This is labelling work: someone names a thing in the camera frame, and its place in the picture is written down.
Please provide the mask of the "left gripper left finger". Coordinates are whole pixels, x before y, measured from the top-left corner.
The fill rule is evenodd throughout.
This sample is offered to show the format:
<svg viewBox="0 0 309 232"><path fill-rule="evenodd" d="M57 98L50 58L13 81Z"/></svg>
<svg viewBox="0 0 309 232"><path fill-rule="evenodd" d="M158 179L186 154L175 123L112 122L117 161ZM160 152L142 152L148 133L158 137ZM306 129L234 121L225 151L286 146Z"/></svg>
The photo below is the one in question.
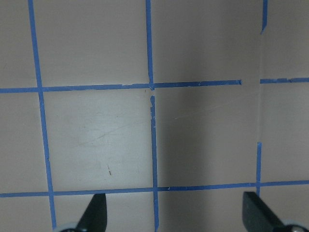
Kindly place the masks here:
<svg viewBox="0 0 309 232"><path fill-rule="evenodd" d="M95 194L80 218L76 231L105 232L107 228L106 194Z"/></svg>

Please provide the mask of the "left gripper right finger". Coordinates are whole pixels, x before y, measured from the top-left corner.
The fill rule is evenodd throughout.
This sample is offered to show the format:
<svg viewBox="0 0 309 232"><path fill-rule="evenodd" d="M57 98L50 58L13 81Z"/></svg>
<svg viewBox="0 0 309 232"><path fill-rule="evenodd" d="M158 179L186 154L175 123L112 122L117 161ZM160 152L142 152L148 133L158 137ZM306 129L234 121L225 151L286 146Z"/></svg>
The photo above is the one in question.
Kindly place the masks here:
<svg viewBox="0 0 309 232"><path fill-rule="evenodd" d="M299 224L283 223L253 191L242 196L242 222L248 232L307 232Z"/></svg>

